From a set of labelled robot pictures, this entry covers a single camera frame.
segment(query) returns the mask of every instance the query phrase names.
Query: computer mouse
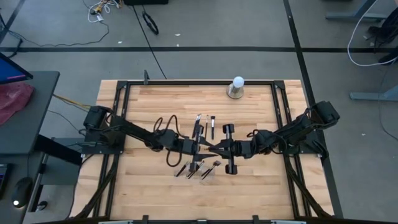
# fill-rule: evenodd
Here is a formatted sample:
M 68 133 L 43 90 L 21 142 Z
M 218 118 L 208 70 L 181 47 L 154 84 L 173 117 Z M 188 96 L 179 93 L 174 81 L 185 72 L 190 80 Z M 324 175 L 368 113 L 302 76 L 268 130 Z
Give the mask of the computer mouse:
M 33 181 L 30 177 L 24 177 L 21 180 L 18 180 L 11 197 L 12 204 L 15 207 L 21 208 L 29 202 L 32 184 Z

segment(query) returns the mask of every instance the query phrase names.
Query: computer monitor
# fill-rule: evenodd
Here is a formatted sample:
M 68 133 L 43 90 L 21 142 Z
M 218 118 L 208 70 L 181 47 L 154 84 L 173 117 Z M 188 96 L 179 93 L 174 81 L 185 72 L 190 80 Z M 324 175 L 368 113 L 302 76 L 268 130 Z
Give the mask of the computer monitor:
M 0 84 L 32 79 L 33 75 L 0 53 Z

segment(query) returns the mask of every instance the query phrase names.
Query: wooden tabletop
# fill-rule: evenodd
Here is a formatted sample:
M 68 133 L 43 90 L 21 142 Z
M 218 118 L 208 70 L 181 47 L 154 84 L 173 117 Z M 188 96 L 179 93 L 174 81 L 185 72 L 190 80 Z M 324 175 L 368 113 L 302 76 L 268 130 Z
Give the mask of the wooden tabletop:
M 97 105 L 112 107 L 116 83 L 117 80 L 101 82 Z M 285 80 L 285 85 L 295 119 L 307 107 L 302 85 L 300 80 Z M 152 131 L 159 117 L 164 118 L 160 127 L 164 128 L 167 120 L 175 114 L 180 132 L 190 136 L 195 118 L 200 113 L 202 125 L 205 125 L 206 114 L 216 116 L 215 140 L 210 138 L 210 125 L 207 137 L 213 144 L 225 138 L 222 125 L 228 123 L 235 125 L 233 138 L 242 140 L 248 139 L 246 135 L 253 129 L 277 129 L 271 88 L 262 85 L 245 86 L 244 96 L 239 100 L 229 98 L 226 86 L 220 85 L 133 86 L 126 119 Z M 175 130 L 174 121 L 169 128 Z M 82 210 L 96 190 L 102 157 L 93 156 L 81 168 L 71 216 Z M 302 154 L 300 158 L 307 188 L 325 211 L 333 213 L 321 161 L 314 154 Z M 170 163 L 177 159 L 178 154 L 172 152 Z M 184 155 L 178 167 L 169 167 L 165 162 L 166 151 L 152 152 L 140 141 L 127 137 L 125 151 L 119 161 L 111 219 L 140 220 L 143 215 L 149 215 L 151 220 L 250 220 L 253 215 L 264 220 L 293 218 L 281 155 L 256 155 L 247 160 L 238 157 L 235 159 L 238 175 L 225 174 L 224 166 L 228 161 L 212 157 L 205 159 L 206 166 L 211 166 L 215 160 L 222 162 L 215 175 L 211 174 L 205 180 L 198 176 L 192 179 L 185 178 L 185 175 L 174 177 L 174 173 L 190 159 Z M 301 194 L 297 188 L 296 193 L 300 214 L 303 215 Z

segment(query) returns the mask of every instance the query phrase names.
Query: floor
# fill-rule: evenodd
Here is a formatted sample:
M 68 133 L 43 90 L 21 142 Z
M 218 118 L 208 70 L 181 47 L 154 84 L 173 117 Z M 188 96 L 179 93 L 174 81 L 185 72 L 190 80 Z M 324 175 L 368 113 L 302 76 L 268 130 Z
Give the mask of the floor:
M 315 100 L 331 101 L 341 115 L 338 125 L 325 131 L 325 138 L 343 215 L 396 222 L 398 142 L 382 130 L 376 101 L 352 101 L 348 97 L 352 91 L 379 91 L 387 67 L 358 67 L 351 63 L 345 48 L 355 22 L 325 19 L 326 12 L 352 11 L 361 0 L 289 0 L 289 4 L 300 45 L 309 49 L 304 51 L 303 57 Z M 395 7 L 393 0 L 382 0 L 371 12 L 388 15 Z M 1 1 L 0 8 L 6 22 L 11 18 L 11 30 L 40 45 L 90 42 L 106 32 L 104 25 L 87 21 L 88 10 L 82 0 L 8 0 Z M 145 8 L 160 30 L 155 36 L 144 26 L 151 46 L 169 49 L 155 52 L 167 78 L 241 75 L 247 79 L 303 79 L 303 68 L 294 52 L 295 44 L 282 0 L 170 0 L 168 5 Z M 141 13 L 141 6 L 136 9 Z M 59 71 L 56 94 L 86 104 L 95 103 L 102 79 L 141 79 L 144 70 L 151 79 L 162 79 L 152 54 L 147 51 L 147 42 L 134 12 L 128 7 L 111 7 L 111 12 L 104 13 L 103 17 L 109 25 L 109 35 L 99 43 L 63 50 L 48 45 L 37 48 L 25 41 L 22 47 L 29 49 L 18 53 L 13 60 L 26 70 Z M 364 35 L 369 26 L 376 25 L 372 22 L 360 24 L 351 46 L 371 47 Z M 16 44 L 17 40 L 8 34 L 0 49 Z M 276 48 L 285 49 L 285 52 L 271 52 L 270 49 Z M 314 48 L 327 50 L 325 53 L 311 52 Z M 328 49 L 339 49 L 341 53 L 327 53 Z M 353 54 L 360 63 L 375 63 L 382 56 Z M 398 83 L 394 75 L 397 72 L 397 65 L 389 69 L 382 91 Z M 381 103 L 381 108 L 386 129 L 398 136 L 398 105 Z M 52 100 L 50 109 L 61 112 L 78 128 L 82 127 L 83 112 L 56 99 Z M 48 137 L 78 136 L 65 120 L 52 113 L 46 115 L 41 133 Z M 49 201 L 48 208 L 28 214 L 24 223 L 65 218 L 72 193 L 72 185 L 46 187 L 43 198 Z

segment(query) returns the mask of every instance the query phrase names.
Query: gray desk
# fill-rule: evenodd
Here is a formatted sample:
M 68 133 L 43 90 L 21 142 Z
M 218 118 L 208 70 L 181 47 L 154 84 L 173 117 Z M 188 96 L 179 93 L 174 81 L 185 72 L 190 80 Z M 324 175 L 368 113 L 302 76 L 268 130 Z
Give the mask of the gray desk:
M 0 154 L 28 154 L 34 146 L 49 107 L 59 72 L 31 72 L 25 81 L 35 90 L 26 107 L 0 126 Z
M 22 223 L 27 205 L 15 208 L 11 202 L 13 188 L 18 180 L 27 176 L 37 178 L 44 153 L 32 151 L 40 131 L 52 93 L 57 84 L 58 72 L 32 72 L 34 79 L 26 81 L 35 87 L 29 104 L 0 126 L 0 163 L 12 164 L 6 191 L 0 199 L 1 223 Z

